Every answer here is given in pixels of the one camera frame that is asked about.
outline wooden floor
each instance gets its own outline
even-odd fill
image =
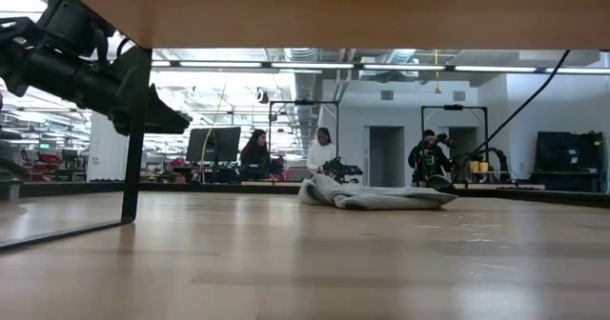
[[[121,198],[114,193],[89,197],[35,197],[21,199],[18,205],[0,203],[0,242],[120,217]]]
[[[100,217],[120,194],[48,201]],[[604,210],[144,193],[135,224],[0,255],[0,318],[608,319],[609,270]]]

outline camera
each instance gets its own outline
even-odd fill
[[[422,140],[421,142],[423,143],[423,148],[428,149],[428,150],[431,150],[433,147],[437,146],[438,144],[443,144],[448,148],[453,147],[453,142],[451,141],[451,139],[449,139],[449,135],[447,135],[446,133],[438,134],[433,143],[430,143],[427,140]]]
[[[0,77],[21,97],[36,87],[105,114],[118,133],[130,132],[132,112],[142,104],[138,80],[151,57],[133,47],[110,63],[108,38],[116,29],[78,0],[49,0],[40,20],[0,19]],[[93,53],[97,61],[92,61]],[[191,118],[170,109],[148,88],[145,132],[183,133]]]

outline woman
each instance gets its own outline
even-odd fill
[[[336,148],[328,129],[317,129],[317,140],[307,154],[307,169],[320,171],[324,163],[333,160],[335,156]]]
[[[270,155],[267,150],[267,132],[255,130],[248,144],[241,150],[242,179],[265,179],[268,175]]]

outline black cable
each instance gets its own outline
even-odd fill
[[[118,48],[116,48],[116,58],[121,56],[121,53],[123,53],[123,48],[125,47],[125,45],[130,41],[130,38],[123,38],[123,40],[121,40],[121,43],[118,45]]]
[[[530,102],[532,102],[532,100],[534,100],[536,98],[536,96],[538,96],[543,90],[546,89],[546,87],[549,85],[549,83],[551,83],[551,81],[553,80],[553,77],[555,77],[555,75],[557,74],[557,71],[559,70],[559,68],[561,68],[561,66],[563,65],[563,62],[565,62],[565,59],[568,57],[568,54],[570,54],[570,50],[565,51],[565,53],[562,55],[561,59],[559,60],[559,62],[555,66],[555,68],[553,69],[553,72],[551,72],[551,75],[549,76],[549,78],[546,79],[546,81],[540,86],[540,88],[538,90],[536,90],[536,92],[534,92],[532,94],[532,96],[530,96],[527,100],[525,100],[525,102],[523,102],[523,104],[521,106],[519,106],[519,108],[517,108],[515,111],[513,111],[513,113],[500,126],[498,126],[498,128],[496,130],[494,130],[494,132],[487,138],[487,140],[485,140],[483,142],[483,144],[479,145],[478,148],[476,148],[475,150],[473,150],[466,156],[466,158],[464,159],[462,164],[459,166],[459,170],[456,171],[456,176],[451,181],[452,185],[454,183],[456,183],[458,176],[464,170],[464,168],[466,167],[466,163],[468,163],[468,161],[473,156],[473,154],[475,154],[476,152],[481,150],[492,139],[494,139],[494,137],[496,137],[496,135],[498,135],[498,133],[502,129],[504,129],[506,127],[506,125],[508,125],[508,123],[511,122],[511,120],[513,120],[513,118],[515,118],[515,116],[517,116],[517,114],[519,114],[527,105],[529,105]]]

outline exposed ductwork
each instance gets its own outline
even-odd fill
[[[379,57],[362,57],[362,63],[368,64],[407,64],[415,55],[415,49],[397,49]],[[359,79],[361,81],[375,81],[381,84],[388,82],[415,81],[418,77],[417,71],[374,71],[361,70]]]
[[[288,61],[314,62],[320,58],[319,49],[284,49]],[[320,100],[322,97],[322,77],[317,73],[295,72],[295,100]],[[317,120],[312,117],[317,114],[312,107],[295,107],[296,119],[301,134],[303,154],[309,151],[310,144],[315,138],[315,124]]]

